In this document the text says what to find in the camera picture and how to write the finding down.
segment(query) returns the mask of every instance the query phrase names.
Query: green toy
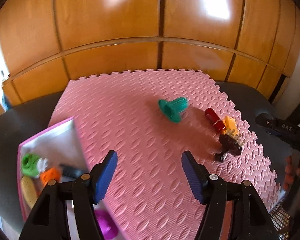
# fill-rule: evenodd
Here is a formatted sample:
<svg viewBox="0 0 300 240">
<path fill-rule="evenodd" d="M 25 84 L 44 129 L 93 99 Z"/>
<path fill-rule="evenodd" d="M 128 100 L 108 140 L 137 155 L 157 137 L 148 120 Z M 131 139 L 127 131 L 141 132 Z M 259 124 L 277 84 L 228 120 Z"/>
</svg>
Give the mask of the green toy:
<svg viewBox="0 0 300 240">
<path fill-rule="evenodd" d="M 37 178 L 39 176 L 39 171 L 37 169 L 37 162 L 40 159 L 40 157 L 36 154 L 27 153 L 22 158 L 21 163 L 21 171 L 23 175 Z"/>
<path fill-rule="evenodd" d="M 188 107 L 187 99 L 184 97 L 172 101 L 160 99 L 158 101 L 160 110 L 169 118 L 170 121 L 178 123 L 181 121 L 180 113 Z"/>
</svg>

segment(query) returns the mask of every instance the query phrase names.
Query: black table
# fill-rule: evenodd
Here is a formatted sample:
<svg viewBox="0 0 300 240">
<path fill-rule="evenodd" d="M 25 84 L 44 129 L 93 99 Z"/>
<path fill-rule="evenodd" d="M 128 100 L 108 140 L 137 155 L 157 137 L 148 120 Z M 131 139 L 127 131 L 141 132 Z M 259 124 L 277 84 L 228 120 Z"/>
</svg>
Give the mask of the black table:
<svg viewBox="0 0 300 240">
<path fill-rule="evenodd" d="M 255 89 L 242 84 L 217 82 L 240 110 L 241 118 L 250 124 L 250 131 L 258 136 L 257 143 L 269 156 L 270 169 L 277 173 L 276 182 L 283 183 L 285 158 L 290 147 L 278 138 L 264 132 L 254 120 L 258 114 L 268 113 L 275 117 L 272 105 Z M 52 112 L 62 93 L 37 98 L 10 109 L 0 116 L 0 215 L 17 232 L 21 232 L 23 219 L 17 189 L 18 145 L 29 137 L 46 129 Z"/>
</svg>

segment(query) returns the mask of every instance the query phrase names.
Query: blue gripper pad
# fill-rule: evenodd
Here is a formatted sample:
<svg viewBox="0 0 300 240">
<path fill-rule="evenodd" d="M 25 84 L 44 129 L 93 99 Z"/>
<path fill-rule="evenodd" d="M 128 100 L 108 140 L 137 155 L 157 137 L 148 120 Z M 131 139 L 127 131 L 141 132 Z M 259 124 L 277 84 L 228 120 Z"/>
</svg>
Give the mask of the blue gripper pad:
<svg viewBox="0 0 300 240">
<path fill-rule="evenodd" d="M 207 186 L 208 181 L 200 168 L 201 165 L 195 161 L 190 151 L 185 151 L 182 154 L 181 163 L 194 198 L 204 204 L 205 197 L 202 191 Z"/>
<path fill-rule="evenodd" d="M 103 167 L 103 169 L 98 177 L 98 180 L 96 181 L 94 195 L 95 203 L 99 203 L 100 200 L 105 197 L 117 164 L 118 154 L 113 150 L 109 151 L 101 163 L 101 167 Z"/>
</svg>

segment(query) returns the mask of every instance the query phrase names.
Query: purple plastic object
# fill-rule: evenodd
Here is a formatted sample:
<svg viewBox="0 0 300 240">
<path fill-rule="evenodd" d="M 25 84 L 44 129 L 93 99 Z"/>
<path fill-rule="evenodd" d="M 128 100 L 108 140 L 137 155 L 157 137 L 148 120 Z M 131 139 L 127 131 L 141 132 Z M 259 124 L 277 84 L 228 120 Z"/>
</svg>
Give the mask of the purple plastic object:
<svg viewBox="0 0 300 240">
<path fill-rule="evenodd" d="M 96 214 L 96 218 L 105 240 L 115 238 L 118 235 L 119 230 L 112 220 L 110 214 L 107 211 L 101 209 L 95 210 L 94 213 Z"/>
</svg>

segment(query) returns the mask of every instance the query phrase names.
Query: red tube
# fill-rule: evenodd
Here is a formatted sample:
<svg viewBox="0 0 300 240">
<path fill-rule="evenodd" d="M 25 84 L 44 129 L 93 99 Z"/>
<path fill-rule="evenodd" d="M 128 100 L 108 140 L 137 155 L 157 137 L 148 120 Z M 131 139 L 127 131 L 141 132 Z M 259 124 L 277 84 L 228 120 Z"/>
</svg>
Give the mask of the red tube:
<svg viewBox="0 0 300 240">
<path fill-rule="evenodd" d="M 212 108 L 208 108 L 204 111 L 206 117 L 210 120 L 211 124 L 215 128 L 218 133 L 225 134 L 226 133 L 226 126 L 223 121 L 219 118 L 219 116 L 213 111 Z"/>
</svg>

